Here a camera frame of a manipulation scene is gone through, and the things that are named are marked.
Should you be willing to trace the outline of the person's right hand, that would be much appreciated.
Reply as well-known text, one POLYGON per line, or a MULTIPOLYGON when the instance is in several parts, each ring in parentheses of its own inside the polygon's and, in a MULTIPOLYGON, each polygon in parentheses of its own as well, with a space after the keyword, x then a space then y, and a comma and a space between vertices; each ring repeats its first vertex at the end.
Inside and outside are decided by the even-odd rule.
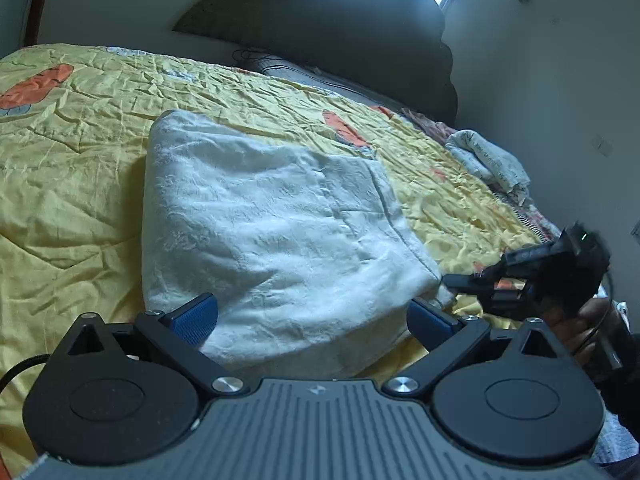
POLYGON ((538 306, 540 317, 550 327, 554 336, 564 344, 574 359, 584 365, 591 358, 596 343, 590 335, 603 321, 599 332, 609 334, 623 324, 620 314, 608 298, 591 298, 570 318, 553 298, 544 298, 538 306))

